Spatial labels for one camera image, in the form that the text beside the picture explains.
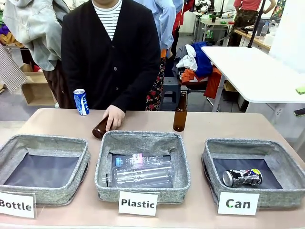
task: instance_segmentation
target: checkered fabric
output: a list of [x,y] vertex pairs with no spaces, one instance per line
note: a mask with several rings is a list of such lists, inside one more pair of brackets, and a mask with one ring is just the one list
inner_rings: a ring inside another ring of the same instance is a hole
[[27,77],[14,62],[11,55],[10,49],[5,49],[0,45],[0,81],[6,85],[9,92],[13,93],[20,89]]

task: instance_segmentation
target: black cardigan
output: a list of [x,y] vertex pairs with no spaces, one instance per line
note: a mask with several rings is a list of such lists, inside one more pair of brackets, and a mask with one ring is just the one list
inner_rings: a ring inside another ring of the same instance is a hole
[[153,14],[133,0],[122,0],[113,41],[92,0],[63,19],[63,71],[71,95],[84,89],[90,109],[112,104],[123,111],[144,110],[146,94],[157,79],[160,55]]

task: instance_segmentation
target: sign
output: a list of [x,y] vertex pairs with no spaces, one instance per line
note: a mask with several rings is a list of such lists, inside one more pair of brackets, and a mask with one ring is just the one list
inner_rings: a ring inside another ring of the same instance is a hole
[[34,197],[0,192],[0,213],[35,218]]
[[119,213],[156,216],[158,195],[120,192]]
[[218,214],[255,216],[259,194],[221,192]]

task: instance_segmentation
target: person's hand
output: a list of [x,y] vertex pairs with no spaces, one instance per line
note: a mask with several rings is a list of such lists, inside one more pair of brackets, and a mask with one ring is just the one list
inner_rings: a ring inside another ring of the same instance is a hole
[[120,108],[114,105],[110,105],[105,111],[103,115],[103,119],[106,117],[108,117],[106,131],[110,130],[111,124],[112,124],[112,130],[115,130],[116,128],[121,126],[121,123],[125,118],[125,113]]

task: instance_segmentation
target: soda can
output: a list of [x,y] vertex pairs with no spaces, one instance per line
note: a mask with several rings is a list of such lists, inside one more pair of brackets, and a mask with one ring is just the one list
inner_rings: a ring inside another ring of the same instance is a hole
[[257,186],[260,185],[262,181],[262,174],[256,168],[250,170],[229,169],[223,173],[223,182],[228,187],[235,187],[241,184]]
[[76,89],[74,92],[74,100],[80,115],[85,116],[89,114],[89,107],[86,100],[86,93],[84,89]]

